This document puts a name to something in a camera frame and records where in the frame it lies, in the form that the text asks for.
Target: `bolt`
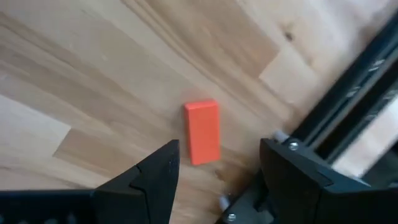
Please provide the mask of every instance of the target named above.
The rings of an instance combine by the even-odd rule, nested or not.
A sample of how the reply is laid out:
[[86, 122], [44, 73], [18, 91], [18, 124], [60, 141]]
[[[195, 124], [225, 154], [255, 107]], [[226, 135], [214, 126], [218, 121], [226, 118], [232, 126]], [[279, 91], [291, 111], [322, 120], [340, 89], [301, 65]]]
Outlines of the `bolt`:
[[291, 151], [296, 151], [297, 149], [299, 149], [299, 144], [297, 142], [291, 142], [289, 144], [289, 149]]
[[236, 215], [233, 213], [228, 214], [227, 221], [233, 222], [236, 219]]

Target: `red block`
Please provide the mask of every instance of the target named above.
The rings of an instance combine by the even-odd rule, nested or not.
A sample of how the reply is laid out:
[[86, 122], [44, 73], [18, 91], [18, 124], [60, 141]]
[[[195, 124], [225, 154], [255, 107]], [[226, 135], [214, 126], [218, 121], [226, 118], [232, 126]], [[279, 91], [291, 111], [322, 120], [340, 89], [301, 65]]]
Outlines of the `red block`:
[[186, 103], [188, 148], [191, 163], [200, 165], [220, 159], [220, 119], [214, 100]]

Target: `wood grain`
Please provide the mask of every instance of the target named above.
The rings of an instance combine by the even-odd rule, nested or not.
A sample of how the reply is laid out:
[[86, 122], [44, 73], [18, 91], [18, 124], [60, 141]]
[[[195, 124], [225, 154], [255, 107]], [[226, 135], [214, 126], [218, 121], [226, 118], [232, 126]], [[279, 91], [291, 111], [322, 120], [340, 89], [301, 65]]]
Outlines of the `wood grain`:
[[[397, 6], [2, 0], [0, 187], [96, 187], [177, 138], [170, 222], [212, 223], [258, 168], [260, 138], [293, 130]], [[182, 105], [208, 98], [221, 160], [193, 167]]]

